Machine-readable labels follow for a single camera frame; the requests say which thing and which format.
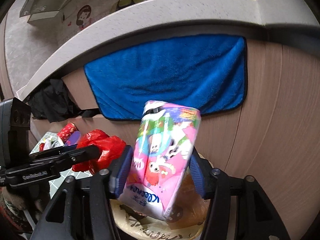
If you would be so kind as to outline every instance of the wooden cabinet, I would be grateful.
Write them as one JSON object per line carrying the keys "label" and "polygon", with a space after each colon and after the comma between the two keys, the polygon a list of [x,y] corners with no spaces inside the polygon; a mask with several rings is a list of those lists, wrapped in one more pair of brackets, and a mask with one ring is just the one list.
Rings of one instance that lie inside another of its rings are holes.
{"label": "wooden cabinet", "polygon": [[[320,209],[320,60],[281,44],[247,44],[247,98],[236,110],[204,117],[196,148],[230,176],[255,176],[298,240]],[[79,106],[96,107],[92,92],[78,89],[90,89],[82,68],[63,80]],[[102,129],[131,145],[139,127],[102,115],[69,121],[82,133]],[[42,135],[66,123],[34,121]]]}

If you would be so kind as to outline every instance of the blue towel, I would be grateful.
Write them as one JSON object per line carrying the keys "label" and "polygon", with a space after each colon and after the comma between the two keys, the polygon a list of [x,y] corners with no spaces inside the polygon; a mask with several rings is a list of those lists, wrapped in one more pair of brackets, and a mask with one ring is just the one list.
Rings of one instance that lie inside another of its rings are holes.
{"label": "blue towel", "polygon": [[148,100],[199,109],[233,109],[246,96],[246,42],[229,35],[197,35],[121,49],[84,66],[101,113],[138,120]]}

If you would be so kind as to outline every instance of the white cable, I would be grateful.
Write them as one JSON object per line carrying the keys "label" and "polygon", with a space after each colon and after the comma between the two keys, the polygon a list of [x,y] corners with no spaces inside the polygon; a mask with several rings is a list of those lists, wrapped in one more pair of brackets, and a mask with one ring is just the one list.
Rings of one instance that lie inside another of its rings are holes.
{"label": "white cable", "polygon": [[31,217],[31,215],[30,215],[30,213],[29,213],[28,209],[25,209],[23,212],[24,212],[24,215],[26,216],[26,218],[27,218],[27,220],[28,220],[29,224],[31,225],[32,230],[35,230],[35,228],[36,228],[36,224],[35,224],[35,222],[33,221],[33,219],[32,219],[32,217]]}

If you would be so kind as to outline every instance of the white shelf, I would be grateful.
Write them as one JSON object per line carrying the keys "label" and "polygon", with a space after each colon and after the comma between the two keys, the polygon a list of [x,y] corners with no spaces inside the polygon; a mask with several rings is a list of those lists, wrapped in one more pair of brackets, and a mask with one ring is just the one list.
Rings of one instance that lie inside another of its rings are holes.
{"label": "white shelf", "polygon": [[52,73],[105,42],[150,27],[199,20],[319,28],[304,0],[148,0],[110,14],[68,40],[18,91],[19,98],[24,100]]}

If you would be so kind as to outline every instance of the pink tissue pack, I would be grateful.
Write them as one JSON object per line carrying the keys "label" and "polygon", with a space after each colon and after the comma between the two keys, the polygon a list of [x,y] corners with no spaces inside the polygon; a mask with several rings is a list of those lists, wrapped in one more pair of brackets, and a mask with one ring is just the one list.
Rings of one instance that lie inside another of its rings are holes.
{"label": "pink tissue pack", "polygon": [[119,200],[136,212],[166,220],[191,157],[200,121],[200,112],[195,108],[148,101]]}

